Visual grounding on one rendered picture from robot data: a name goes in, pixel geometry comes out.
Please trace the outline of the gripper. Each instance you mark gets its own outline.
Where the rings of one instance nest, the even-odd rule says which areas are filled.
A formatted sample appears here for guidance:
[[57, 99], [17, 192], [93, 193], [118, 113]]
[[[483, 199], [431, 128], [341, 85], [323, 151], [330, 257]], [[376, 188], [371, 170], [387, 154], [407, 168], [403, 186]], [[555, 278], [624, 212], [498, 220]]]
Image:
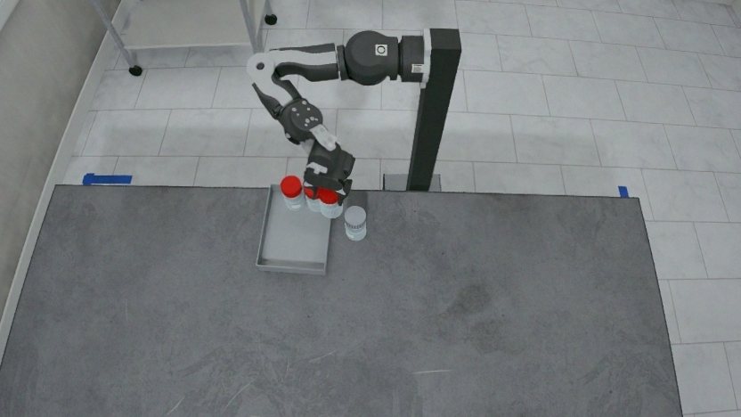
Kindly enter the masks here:
[[[339, 196], [338, 205], [342, 206], [343, 200], [348, 196], [353, 180], [347, 179], [352, 173], [355, 157], [347, 151], [340, 150], [335, 168], [327, 173], [314, 173], [314, 168], [309, 167], [307, 161], [304, 171], [303, 186], [313, 191], [312, 200], [315, 200], [318, 187], [332, 190]], [[306, 175], [306, 172], [308, 173]], [[346, 181], [346, 180], [347, 181]]]

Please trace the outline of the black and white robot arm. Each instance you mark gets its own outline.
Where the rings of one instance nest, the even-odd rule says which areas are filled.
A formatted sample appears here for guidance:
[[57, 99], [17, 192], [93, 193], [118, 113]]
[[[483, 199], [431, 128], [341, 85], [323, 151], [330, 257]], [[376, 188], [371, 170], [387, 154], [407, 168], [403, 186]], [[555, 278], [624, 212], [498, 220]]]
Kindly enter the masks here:
[[283, 126], [288, 140], [302, 144], [315, 174], [335, 168], [342, 143], [322, 124], [321, 111], [303, 98], [290, 80], [281, 78], [300, 75], [319, 82], [339, 79], [339, 72], [341, 81], [375, 86], [387, 76], [394, 81], [399, 75], [402, 83], [416, 82], [419, 88], [425, 88], [430, 70], [430, 32], [423, 29], [422, 36], [402, 36], [398, 43], [397, 37], [364, 30], [354, 34], [346, 47], [337, 45], [337, 52], [334, 43], [283, 47], [256, 53], [247, 63], [261, 103]]

